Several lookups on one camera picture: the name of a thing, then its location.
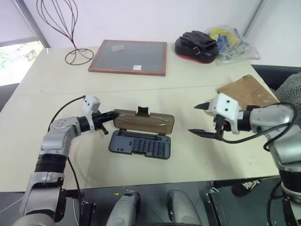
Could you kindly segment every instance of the white wall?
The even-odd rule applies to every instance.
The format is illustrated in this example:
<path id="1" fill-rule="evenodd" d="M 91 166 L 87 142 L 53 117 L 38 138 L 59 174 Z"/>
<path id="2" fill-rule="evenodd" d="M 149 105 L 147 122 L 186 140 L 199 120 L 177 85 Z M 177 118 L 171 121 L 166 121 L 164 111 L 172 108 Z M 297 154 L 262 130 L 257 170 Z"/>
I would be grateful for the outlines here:
<path id="1" fill-rule="evenodd" d="M 301 67 L 301 0 L 267 0 L 248 39 L 261 55 L 250 63 Z"/>
<path id="2" fill-rule="evenodd" d="M 0 0 L 0 45 L 35 37 L 12 0 Z"/>
<path id="3" fill-rule="evenodd" d="M 64 36 L 41 20 L 35 0 L 24 1 L 51 47 L 71 46 Z M 78 46 L 100 46 L 103 39 L 175 41 L 186 31 L 204 31 L 219 24 L 231 24 L 243 31 L 259 3 L 259 0 L 75 1 L 79 9 L 75 27 Z"/>

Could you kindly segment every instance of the table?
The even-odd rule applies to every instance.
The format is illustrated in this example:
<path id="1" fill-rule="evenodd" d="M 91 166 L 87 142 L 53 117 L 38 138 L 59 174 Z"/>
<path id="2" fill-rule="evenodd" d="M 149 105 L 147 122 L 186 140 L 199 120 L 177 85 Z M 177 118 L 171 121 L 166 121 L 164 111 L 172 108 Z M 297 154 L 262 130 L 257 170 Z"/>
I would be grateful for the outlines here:
<path id="1" fill-rule="evenodd" d="M 122 155 L 108 150 L 111 135 L 86 132 L 74 139 L 70 159 L 81 188 L 175 183 L 278 174 L 271 155 L 260 137 L 229 145 L 200 138 L 188 129 L 213 131 L 213 119 L 194 109 L 216 95 L 216 89 L 246 74 L 267 87 L 248 62 L 203 65 L 182 59 L 168 45 L 166 77 L 89 73 L 89 64 L 67 65 L 68 50 L 45 49 L 0 113 L 0 191 L 24 191 L 34 172 L 40 145 L 49 121 L 69 100 L 84 94 L 97 96 L 102 112 L 115 108 L 136 110 L 148 106 L 150 112 L 175 117 L 168 160 L 140 155 Z M 60 117 L 82 116 L 81 101 L 65 108 Z M 110 134 L 112 122 L 105 123 Z M 251 135 L 225 134 L 227 139 Z M 74 189 L 69 166 L 64 188 Z"/>

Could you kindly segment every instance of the brown cardboard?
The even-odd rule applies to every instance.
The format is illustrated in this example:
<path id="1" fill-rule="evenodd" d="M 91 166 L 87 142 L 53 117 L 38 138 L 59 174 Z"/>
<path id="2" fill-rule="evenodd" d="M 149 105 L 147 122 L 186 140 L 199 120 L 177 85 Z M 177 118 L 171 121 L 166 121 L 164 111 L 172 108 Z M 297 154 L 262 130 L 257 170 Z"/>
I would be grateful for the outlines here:
<path id="1" fill-rule="evenodd" d="M 243 110 L 248 105 L 265 107 L 279 102 L 251 75 L 219 88 L 218 92 L 237 100 Z"/>

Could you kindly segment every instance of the black wire stand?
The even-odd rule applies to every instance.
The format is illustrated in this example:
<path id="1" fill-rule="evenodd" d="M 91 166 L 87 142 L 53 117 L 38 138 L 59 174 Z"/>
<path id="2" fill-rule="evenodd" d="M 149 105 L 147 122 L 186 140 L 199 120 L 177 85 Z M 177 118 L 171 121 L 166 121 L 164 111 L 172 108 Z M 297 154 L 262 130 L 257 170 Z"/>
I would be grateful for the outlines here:
<path id="1" fill-rule="evenodd" d="M 71 21 L 65 20 L 62 14 L 62 4 L 66 4 L 65 9 L 70 10 Z M 37 0 L 36 7 L 39 16 L 45 23 L 71 41 L 74 50 L 65 56 L 66 63 L 70 65 L 83 65 L 93 59 L 94 53 L 91 50 L 77 48 L 74 43 L 74 28 L 78 19 L 78 8 L 74 0 Z M 52 11 L 56 14 L 55 19 L 49 13 L 50 7 L 52 7 Z"/>

